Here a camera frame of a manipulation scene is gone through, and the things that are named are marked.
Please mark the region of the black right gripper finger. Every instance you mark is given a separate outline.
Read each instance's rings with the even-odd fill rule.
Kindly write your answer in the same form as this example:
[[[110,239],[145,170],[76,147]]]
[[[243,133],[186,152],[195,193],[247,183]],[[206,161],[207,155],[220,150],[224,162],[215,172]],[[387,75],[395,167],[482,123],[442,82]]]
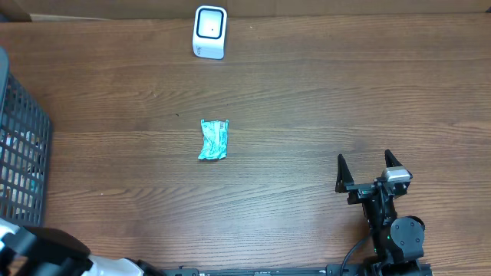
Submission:
[[[388,149],[384,151],[384,158],[387,168],[402,166],[402,164],[397,160],[395,155]]]
[[[354,180],[342,154],[337,157],[338,174],[335,184],[335,191],[338,193],[347,192],[347,187],[354,185]]]

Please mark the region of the teal snack packet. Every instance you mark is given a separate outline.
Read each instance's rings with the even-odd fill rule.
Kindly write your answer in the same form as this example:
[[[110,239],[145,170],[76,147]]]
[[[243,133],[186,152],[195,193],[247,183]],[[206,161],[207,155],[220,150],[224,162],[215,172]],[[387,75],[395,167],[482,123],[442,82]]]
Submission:
[[[200,122],[203,134],[203,148],[198,156],[199,160],[219,160],[227,156],[229,121]]]

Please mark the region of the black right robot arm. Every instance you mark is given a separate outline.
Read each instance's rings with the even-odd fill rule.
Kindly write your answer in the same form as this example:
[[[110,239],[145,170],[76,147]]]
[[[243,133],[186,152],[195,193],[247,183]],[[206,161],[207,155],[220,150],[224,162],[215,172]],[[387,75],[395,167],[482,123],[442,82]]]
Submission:
[[[337,157],[337,193],[346,193],[350,205],[361,204],[369,233],[345,255],[338,268],[331,271],[339,275],[431,275],[428,264],[421,265],[426,226],[416,216],[399,217],[394,200],[407,194],[411,172],[390,150],[384,151],[386,168],[371,183],[357,184],[345,158]],[[372,240],[375,255],[361,264],[348,267],[354,252],[367,240]]]

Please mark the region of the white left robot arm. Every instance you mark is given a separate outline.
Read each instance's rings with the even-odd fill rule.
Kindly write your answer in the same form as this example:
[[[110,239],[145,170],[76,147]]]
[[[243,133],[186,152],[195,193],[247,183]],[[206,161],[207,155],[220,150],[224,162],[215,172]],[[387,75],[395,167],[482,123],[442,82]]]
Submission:
[[[91,254],[74,236],[55,228],[19,226],[1,220],[1,274],[23,257],[17,275],[40,276],[144,276],[165,273],[144,261],[111,259]]]

